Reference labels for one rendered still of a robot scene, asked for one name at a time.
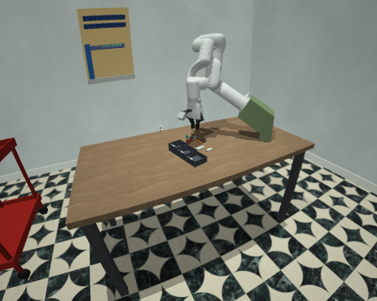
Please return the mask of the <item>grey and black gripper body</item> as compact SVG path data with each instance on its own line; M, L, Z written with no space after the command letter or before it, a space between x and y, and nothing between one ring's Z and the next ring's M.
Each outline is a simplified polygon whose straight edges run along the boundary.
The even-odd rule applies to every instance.
M200 112L202 112L202 116L204 117L204 111L203 111L203 106L202 103L188 103L186 105L186 109L190 109L192 111L187 113L187 117L191 119L200 119Z

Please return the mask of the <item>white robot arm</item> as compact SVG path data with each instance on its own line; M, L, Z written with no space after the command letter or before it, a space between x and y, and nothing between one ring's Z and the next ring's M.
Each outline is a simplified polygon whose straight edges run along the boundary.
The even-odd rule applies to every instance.
M199 52L199 56L187 74L187 101L188 103L201 102L200 90L209 88L212 92L238 108L240 113L250 100L248 97L250 93L248 92L247 95L243 96L223 81L220 81L222 55L225 47L226 38L221 33L204 34L193 41L192 50L196 53ZM195 77L195 74L205 67L206 78Z

